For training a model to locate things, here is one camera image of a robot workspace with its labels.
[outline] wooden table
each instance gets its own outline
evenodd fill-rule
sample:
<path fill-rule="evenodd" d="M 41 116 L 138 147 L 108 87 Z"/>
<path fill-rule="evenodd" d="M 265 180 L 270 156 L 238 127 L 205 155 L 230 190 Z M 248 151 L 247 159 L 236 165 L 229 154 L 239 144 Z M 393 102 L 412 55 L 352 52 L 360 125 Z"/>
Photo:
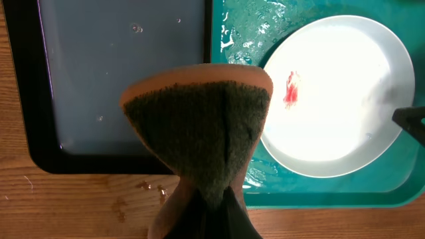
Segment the wooden table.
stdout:
<path fill-rule="evenodd" d="M 151 185 L 145 190 L 139 185 Z M 51 175 L 29 157 L 0 13 L 0 238 L 145 238 L 176 176 Z M 425 197 L 394 209 L 250 210 L 265 238 L 425 238 Z"/>

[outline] liquid spill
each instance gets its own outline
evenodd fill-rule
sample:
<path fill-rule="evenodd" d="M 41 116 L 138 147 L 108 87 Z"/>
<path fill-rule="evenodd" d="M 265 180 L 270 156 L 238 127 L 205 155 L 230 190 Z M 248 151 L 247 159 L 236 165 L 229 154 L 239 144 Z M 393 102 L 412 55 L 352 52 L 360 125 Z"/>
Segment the liquid spill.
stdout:
<path fill-rule="evenodd" d="M 142 27 L 141 27 L 140 25 L 138 25 L 137 23 L 132 23 L 132 24 L 130 25 L 130 27 L 131 27 L 131 30 L 132 30 L 133 32 L 135 32 L 135 33 L 141 33 L 141 32 L 143 32 Z"/>
<path fill-rule="evenodd" d="M 284 98 L 285 108 L 290 109 L 298 101 L 298 84 L 301 81 L 301 77 L 297 72 L 291 72 L 286 82 L 286 96 Z"/>
<path fill-rule="evenodd" d="M 111 206 L 112 212 L 116 213 L 118 222 L 123 223 L 126 221 L 126 214 L 121 210 L 121 207 L 127 205 L 122 197 L 118 197 L 117 201 Z"/>
<path fill-rule="evenodd" d="M 163 188 L 162 185 L 158 185 L 157 189 L 159 192 L 159 204 L 164 205 L 167 198 L 167 189 Z"/>
<path fill-rule="evenodd" d="M 146 181 L 139 183 L 135 187 L 137 187 L 138 189 L 143 188 L 143 189 L 145 189 L 145 191 L 151 190 L 151 185 L 149 183 L 147 183 Z"/>

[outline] dark object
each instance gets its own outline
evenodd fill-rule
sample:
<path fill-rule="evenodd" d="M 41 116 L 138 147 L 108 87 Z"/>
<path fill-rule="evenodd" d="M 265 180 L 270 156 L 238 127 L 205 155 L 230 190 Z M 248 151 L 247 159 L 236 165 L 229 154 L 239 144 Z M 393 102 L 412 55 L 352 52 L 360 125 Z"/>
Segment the dark object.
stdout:
<path fill-rule="evenodd" d="M 29 153 L 49 173 L 171 174 L 154 156 L 70 155 L 60 148 L 37 0 L 3 0 Z M 204 62 L 210 62 L 213 3 L 205 0 Z"/>
<path fill-rule="evenodd" d="M 232 81 L 174 85 L 134 98 L 124 113 L 144 144 L 214 208 L 249 160 L 269 101 L 265 89 Z"/>
<path fill-rule="evenodd" d="M 409 107 L 395 110 L 392 120 L 425 147 L 425 107 Z"/>
<path fill-rule="evenodd" d="M 211 210 L 196 191 L 180 219 L 164 239 L 174 238 L 262 238 L 228 187 L 220 206 Z"/>

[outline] wood grain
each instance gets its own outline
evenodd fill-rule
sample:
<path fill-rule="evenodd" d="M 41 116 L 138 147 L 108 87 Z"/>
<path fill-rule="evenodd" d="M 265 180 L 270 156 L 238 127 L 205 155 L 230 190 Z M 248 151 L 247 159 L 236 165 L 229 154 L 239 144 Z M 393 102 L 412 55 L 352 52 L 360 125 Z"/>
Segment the wood grain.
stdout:
<path fill-rule="evenodd" d="M 137 187 L 146 181 L 150 190 Z M 50 175 L 28 154 L 0 14 L 0 238 L 145 238 L 176 176 Z M 250 210 L 265 238 L 425 238 L 425 197 L 394 209 Z"/>

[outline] plate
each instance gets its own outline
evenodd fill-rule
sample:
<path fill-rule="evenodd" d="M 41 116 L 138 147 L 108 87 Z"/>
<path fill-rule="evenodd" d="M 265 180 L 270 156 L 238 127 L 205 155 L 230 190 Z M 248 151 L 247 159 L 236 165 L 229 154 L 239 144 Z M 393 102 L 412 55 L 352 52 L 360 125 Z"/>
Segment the plate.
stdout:
<path fill-rule="evenodd" d="M 308 177 L 337 177 L 379 157 L 412 105 L 414 72 L 401 40 L 364 17 L 328 17 L 301 28 L 264 70 L 274 94 L 262 134 L 269 154 Z"/>

